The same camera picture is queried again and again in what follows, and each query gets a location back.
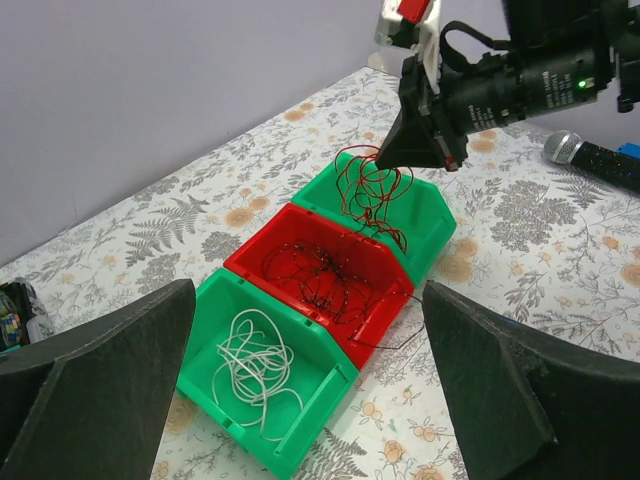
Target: red wire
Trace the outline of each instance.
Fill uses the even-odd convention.
[[[355,155],[347,162],[345,168],[340,171],[338,168],[340,156],[349,150],[360,148],[368,148],[374,150],[374,152],[369,155]],[[380,234],[389,235],[402,252],[406,254],[408,248],[407,237],[400,229],[392,227],[387,222],[387,214],[390,203],[407,193],[413,185],[413,171],[409,169],[410,180],[403,189],[400,188],[403,174],[397,168],[389,169],[385,172],[380,172],[377,169],[367,172],[369,165],[375,162],[379,151],[379,148],[373,145],[351,145],[343,148],[336,155],[334,160],[336,172],[338,173],[336,187],[340,194],[342,214],[353,218],[363,226],[375,229]],[[357,168],[358,178],[351,179],[349,178],[349,173],[356,162],[359,162]],[[385,183],[388,184],[388,180],[391,177],[393,177],[391,184],[386,186]],[[346,184],[344,189],[342,187],[343,181]],[[363,196],[366,199],[366,203],[361,200]],[[354,202],[362,210],[362,213],[353,213],[352,203]]]
[[[377,294],[367,278],[347,273],[348,251],[365,239],[356,232],[343,235],[333,254],[308,241],[283,244],[263,259],[262,276],[279,288],[297,285],[296,298],[329,317],[334,325],[347,329],[350,342],[375,349],[400,350],[424,329],[424,325],[396,347],[368,344],[357,339],[369,315],[381,302],[401,295],[422,303],[406,292]],[[294,271],[276,275],[274,268],[287,261],[292,261]]]

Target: white wire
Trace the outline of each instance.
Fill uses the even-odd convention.
[[[248,314],[262,315],[271,325],[278,343],[264,343],[267,342],[267,336],[264,332],[255,330],[253,321],[249,318],[242,321],[236,329],[238,320]],[[243,333],[242,330],[245,326],[248,327],[248,331]],[[261,337],[264,342],[259,342],[256,337]],[[233,346],[234,342],[240,342],[240,344]],[[231,374],[231,389],[236,398],[252,407],[262,407],[262,414],[257,420],[244,423],[242,426],[252,427],[260,424],[262,438],[271,442],[282,440],[282,438],[264,436],[269,399],[288,392],[296,397],[301,411],[304,409],[304,404],[296,391],[284,388],[291,374],[294,354],[293,350],[284,344],[280,330],[274,321],[266,313],[255,308],[240,312],[231,321],[229,338],[218,345],[218,354],[224,359],[224,363],[218,367],[211,380],[213,400],[220,405],[216,392],[216,377],[222,369],[227,367]],[[252,380],[258,382],[258,391],[252,388]]]

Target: microphone grille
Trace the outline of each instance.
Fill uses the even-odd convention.
[[[577,134],[568,130],[552,133],[544,144],[543,156],[553,163],[569,164],[581,141]]]

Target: red storage bin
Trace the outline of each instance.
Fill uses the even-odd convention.
[[[292,204],[224,266],[325,327],[359,369],[413,293],[388,247]]]

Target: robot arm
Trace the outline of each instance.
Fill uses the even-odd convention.
[[[401,111],[378,168],[455,171],[467,158],[468,134],[595,102],[614,74],[618,110],[629,112],[640,101],[640,7],[629,8],[628,0],[502,5],[508,41],[462,22],[440,29],[440,0],[385,0],[376,41],[414,55],[403,65]],[[447,41],[453,30],[493,52],[469,63]]]

